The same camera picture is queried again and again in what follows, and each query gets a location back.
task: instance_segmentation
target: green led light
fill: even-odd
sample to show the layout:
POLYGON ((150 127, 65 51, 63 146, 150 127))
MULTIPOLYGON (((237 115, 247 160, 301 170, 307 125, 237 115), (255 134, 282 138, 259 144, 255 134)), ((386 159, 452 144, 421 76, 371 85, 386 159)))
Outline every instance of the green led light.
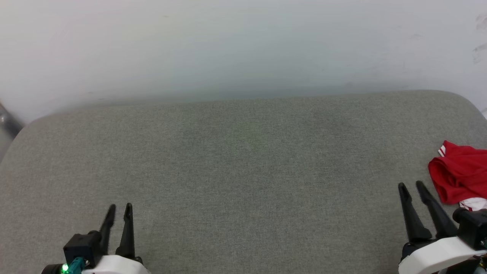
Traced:
POLYGON ((61 274, 66 274, 68 272, 68 264, 63 264, 61 268, 61 274))

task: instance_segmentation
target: red garment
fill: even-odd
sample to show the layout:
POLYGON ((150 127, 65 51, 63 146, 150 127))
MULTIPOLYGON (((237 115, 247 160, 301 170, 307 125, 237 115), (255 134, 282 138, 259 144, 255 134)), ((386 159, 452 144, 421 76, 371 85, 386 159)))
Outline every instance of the red garment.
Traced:
POLYGON ((444 157, 428 164, 440 199, 446 204, 481 197, 487 199, 487 150, 445 141, 444 157))

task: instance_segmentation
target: robotic arm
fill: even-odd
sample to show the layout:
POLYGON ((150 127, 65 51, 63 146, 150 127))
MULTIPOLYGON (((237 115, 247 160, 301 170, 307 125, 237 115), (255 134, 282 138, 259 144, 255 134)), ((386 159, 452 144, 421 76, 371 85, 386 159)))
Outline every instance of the robotic arm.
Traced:
POLYGON ((64 246, 65 264, 52 264, 41 274, 150 274, 135 256, 132 205, 127 204, 120 246, 115 255, 108 255, 110 229, 115 220, 115 205, 111 205, 100 231, 75 234, 64 246))
POLYGON ((453 219, 460 224, 457 230, 423 182, 417 181, 421 201, 427 205, 437 231, 432 238, 414 210, 406 186, 400 183, 398 187, 409 239, 402 250, 399 274, 473 274, 479 267, 485 272, 487 210, 455 210, 453 219))

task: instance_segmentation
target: white wall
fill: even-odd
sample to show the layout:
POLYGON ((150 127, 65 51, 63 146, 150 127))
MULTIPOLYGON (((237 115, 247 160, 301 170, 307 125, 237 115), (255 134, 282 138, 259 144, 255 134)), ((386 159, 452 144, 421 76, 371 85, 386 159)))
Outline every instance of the white wall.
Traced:
POLYGON ((128 101, 402 89, 487 108, 486 0, 0 2, 0 101, 24 122, 128 101))

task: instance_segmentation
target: red cloth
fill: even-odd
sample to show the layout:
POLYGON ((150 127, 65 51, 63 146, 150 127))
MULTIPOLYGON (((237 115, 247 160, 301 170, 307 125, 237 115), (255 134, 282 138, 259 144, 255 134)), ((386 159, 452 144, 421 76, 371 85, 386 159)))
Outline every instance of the red cloth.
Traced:
POLYGON ((446 204, 481 197, 487 199, 487 150, 445 141, 445 157, 428 164, 440 199, 446 204))

